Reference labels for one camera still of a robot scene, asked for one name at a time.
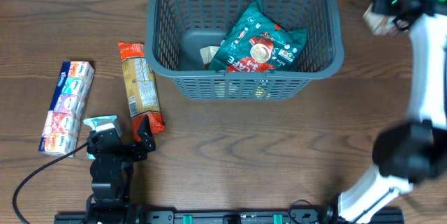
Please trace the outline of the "green Nescafe coffee bag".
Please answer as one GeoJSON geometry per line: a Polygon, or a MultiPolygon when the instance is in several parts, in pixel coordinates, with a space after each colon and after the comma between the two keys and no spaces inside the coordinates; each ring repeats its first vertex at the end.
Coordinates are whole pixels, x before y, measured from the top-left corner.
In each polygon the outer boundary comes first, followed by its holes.
{"type": "MultiPolygon", "coordinates": [[[[277,73],[297,69],[307,30],[287,31],[252,1],[224,36],[208,69],[218,73],[277,73]]],[[[299,80],[215,80],[214,95],[226,99],[290,98],[305,85],[299,80]]]]}

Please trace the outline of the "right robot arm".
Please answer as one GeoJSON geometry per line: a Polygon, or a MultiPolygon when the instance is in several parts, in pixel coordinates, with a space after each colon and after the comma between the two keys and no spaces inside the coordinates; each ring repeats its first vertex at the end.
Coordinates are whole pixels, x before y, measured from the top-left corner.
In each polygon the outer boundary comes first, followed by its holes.
{"type": "Polygon", "coordinates": [[[446,171],[446,0],[371,0],[375,35],[406,31],[413,52],[406,120],[377,137],[372,166],[340,193],[324,223],[370,223],[395,198],[446,171]]]}

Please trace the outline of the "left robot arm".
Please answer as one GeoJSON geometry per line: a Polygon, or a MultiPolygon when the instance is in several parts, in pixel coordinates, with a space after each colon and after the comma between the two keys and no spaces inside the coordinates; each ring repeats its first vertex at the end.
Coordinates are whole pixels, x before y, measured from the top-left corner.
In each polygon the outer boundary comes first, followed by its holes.
{"type": "Polygon", "coordinates": [[[90,166],[94,202],[87,207],[85,223],[144,223],[142,207],[131,203],[130,189],[133,164],[156,150],[149,117],[144,116],[137,125],[138,140],[130,144],[122,142],[115,115],[88,118],[83,123],[91,127],[87,153],[94,158],[90,166]]]}

